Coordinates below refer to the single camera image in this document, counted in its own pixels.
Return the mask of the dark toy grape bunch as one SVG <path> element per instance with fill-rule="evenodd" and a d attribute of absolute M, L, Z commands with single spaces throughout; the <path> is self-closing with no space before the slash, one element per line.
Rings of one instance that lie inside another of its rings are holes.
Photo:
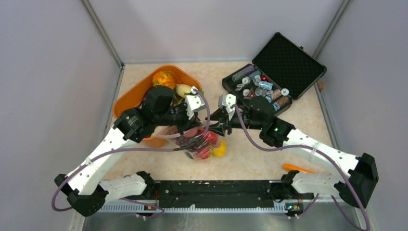
<path fill-rule="evenodd" d="M 189 152 L 199 152 L 205 148 L 205 146 L 202 145 L 203 138 L 203 135 L 197 135 L 194 137 L 180 136 L 179 138 L 176 138 L 176 145 L 178 145 L 178 148 L 175 148 L 174 151 L 186 150 Z"/>

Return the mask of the clear zip top bag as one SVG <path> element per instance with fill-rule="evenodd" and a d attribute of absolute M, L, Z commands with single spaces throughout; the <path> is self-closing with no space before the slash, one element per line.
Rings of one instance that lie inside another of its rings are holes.
<path fill-rule="evenodd" d="M 194 160 L 206 160 L 212 157 L 221 157 L 227 153 L 227 143 L 218 134 L 208 131 L 204 134 L 205 127 L 191 128 L 180 134 L 176 126 L 161 127 L 153 135 L 165 139 L 178 147 L 186 146 L 186 156 Z"/>

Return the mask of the red toy tomato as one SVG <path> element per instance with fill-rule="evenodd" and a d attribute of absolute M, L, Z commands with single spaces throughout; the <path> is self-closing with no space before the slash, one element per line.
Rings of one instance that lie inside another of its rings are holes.
<path fill-rule="evenodd" d="M 204 136 L 204 138 L 202 140 L 202 145 L 205 146 L 205 147 L 206 146 L 210 146 L 210 147 L 217 146 L 218 139 L 219 139 L 218 134 L 216 134 L 216 133 L 214 133 L 212 131 L 209 131 Z"/>

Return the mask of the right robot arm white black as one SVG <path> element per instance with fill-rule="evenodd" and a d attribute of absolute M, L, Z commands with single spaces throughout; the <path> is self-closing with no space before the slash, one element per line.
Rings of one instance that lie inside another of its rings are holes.
<path fill-rule="evenodd" d="M 269 148 L 261 147 L 262 151 L 287 149 L 327 171 L 326 174 L 289 171 L 281 178 L 286 197 L 319 193 L 339 196 L 353 207 L 366 208 L 379 180 L 375 158 L 367 153 L 357 156 L 327 146 L 276 117 L 273 111 L 274 106 L 261 96 L 252 98 L 248 108 L 240 109 L 234 95 L 223 94 L 218 109 L 208 120 L 214 122 L 210 129 L 222 136 L 231 134 L 234 128 L 245 132 L 257 129 L 259 138 L 269 145 Z"/>

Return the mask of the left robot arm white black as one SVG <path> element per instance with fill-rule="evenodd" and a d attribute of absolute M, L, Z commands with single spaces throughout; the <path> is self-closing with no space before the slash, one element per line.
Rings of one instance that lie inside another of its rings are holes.
<path fill-rule="evenodd" d="M 106 173 L 126 153 L 136 147 L 157 126 L 177 126 L 181 131 L 196 126 L 197 113 L 207 109 L 204 95 L 192 87 L 183 102 L 173 105 L 173 90 L 166 86 L 150 88 L 139 106 L 122 112 L 102 142 L 75 170 L 55 178 L 57 192 L 63 192 L 70 208 L 84 217 L 104 204 L 128 196 L 152 197 L 154 180 L 145 172 L 118 180 L 104 180 Z"/>

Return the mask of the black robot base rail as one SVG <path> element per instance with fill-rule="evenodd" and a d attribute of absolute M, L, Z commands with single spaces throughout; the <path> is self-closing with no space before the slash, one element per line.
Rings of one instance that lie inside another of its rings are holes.
<path fill-rule="evenodd" d="M 152 200 L 161 208 L 271 208 L 284 200 L 314 199 L 277 180 L 163 180 L 147 186 L 133 200 Z"/>

